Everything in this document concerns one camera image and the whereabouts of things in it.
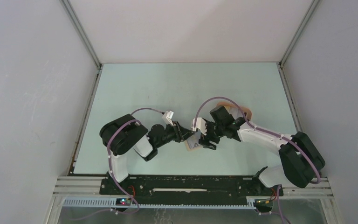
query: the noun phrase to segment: white table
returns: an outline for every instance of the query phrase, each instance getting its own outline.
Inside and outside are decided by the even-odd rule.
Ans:
[[[141,108],[175,112],[173,120],[190,128],[199,106],[208,98],[225,96],[251,109],[252,121],[281,133],[296,133],[275,63],[128,63],[105,64],[74,169],[75,174],[105,174],[108,159],[99,131],[106,123]],[[212,120],[211,101],[200,116]],[[161,115],[139,111],[135,118],[150,129]],[[130,174],[138,175],[254,175],[280,159],[262,147],[222,138],[216,151],[188,152],[171,142],[145,162],[129,153]]]

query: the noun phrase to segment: wall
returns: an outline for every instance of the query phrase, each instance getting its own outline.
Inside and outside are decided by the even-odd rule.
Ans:
[[[322,1],[285,69],[342,216],[358,224],[358,1]]]
[[[278,62],[312,0],[72,0],[104,63]]]
[[[0,224],[43,222],[95,75],[58,0],[0,1]]]

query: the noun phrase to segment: table surface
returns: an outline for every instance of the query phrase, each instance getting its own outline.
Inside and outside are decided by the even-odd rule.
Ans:
[[[141,107],[173,110],[173,120],[190,128],[207,99],[224,96],[250,108],[252,121],[280,133],[296,133],[289,104],[275,63],[127,63],[105,64],[84,137],[75,174],[105,174],[106,148],[99,131],[106,123]],[[200,116],[212,120],[209,102]],[[134,117],[150,129],[162,124],[161,115],[139,111]],[[138,175],[254,175],[280,159],[263,147],[222,138],[216,151],[187,151],[185,143],[171,142],[145,162],[128,152],[128,171]]]

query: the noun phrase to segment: white wall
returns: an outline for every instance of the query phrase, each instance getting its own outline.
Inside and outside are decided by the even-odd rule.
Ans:
[[[358,224],[358,1],[322,1],[285,67],[342,216]]]
[[[95,75],[58,0],[0,1],[0,224],[43,222]]]
[[[277,62],[312,0],[71,0],[101,62]]]

